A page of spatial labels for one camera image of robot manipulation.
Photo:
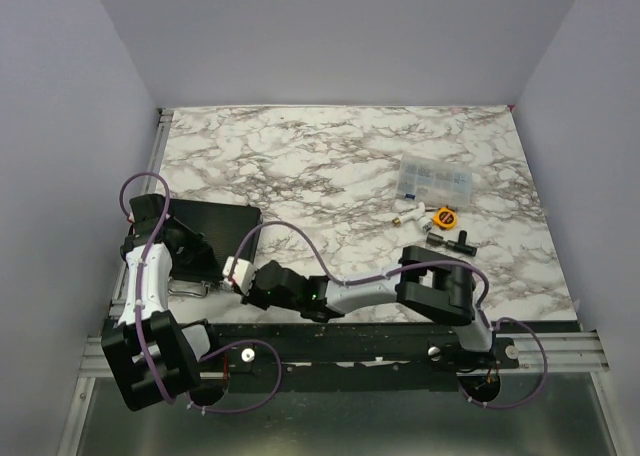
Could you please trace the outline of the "black poker chip case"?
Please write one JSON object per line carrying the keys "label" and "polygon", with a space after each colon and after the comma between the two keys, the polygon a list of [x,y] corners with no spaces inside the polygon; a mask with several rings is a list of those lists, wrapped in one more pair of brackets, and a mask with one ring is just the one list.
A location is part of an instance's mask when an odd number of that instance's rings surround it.
{"label": "black poker chip case", "polygon": [[220,287],[222,270],[238,252],[246,234],[263,222],[259,208],[174,199],[170,216],[195,233],[202,245],[196,252],[177,254],[172,263],[169,294],[203,298]]}

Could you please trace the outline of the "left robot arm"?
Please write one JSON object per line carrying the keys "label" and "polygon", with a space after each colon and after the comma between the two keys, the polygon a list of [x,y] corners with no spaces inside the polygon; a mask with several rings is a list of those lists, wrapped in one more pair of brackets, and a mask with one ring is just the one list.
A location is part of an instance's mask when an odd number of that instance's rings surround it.
{"label": "left robot arm", "polygon": [[222,356],[206,320],[180,324],[168,307],[171,272],[213,282],[220,264],[203,235],[171,214],[160,194],[130,200],[133,223],[120,248],[128,269],[126,301],[101,346],[126,406],[138,411],[200,385],[199,370]]}

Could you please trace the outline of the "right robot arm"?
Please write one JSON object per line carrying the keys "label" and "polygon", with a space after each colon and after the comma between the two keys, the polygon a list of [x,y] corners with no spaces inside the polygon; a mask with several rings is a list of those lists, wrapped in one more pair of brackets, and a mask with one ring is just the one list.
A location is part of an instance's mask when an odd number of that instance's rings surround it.
{"label": "right robot arm", "polygon": [[487,277],[462,260],[431,250],[408,246],[396,264],[344,281],[327,274],[305,277],[276,261],[258,268],[229,258],[226,271],[242,302],[263,310],[275,306],[325,323],[363,308],[397,303],[451,327],[467,365],[480,368],[496,356],[493,330],[481,309]]}

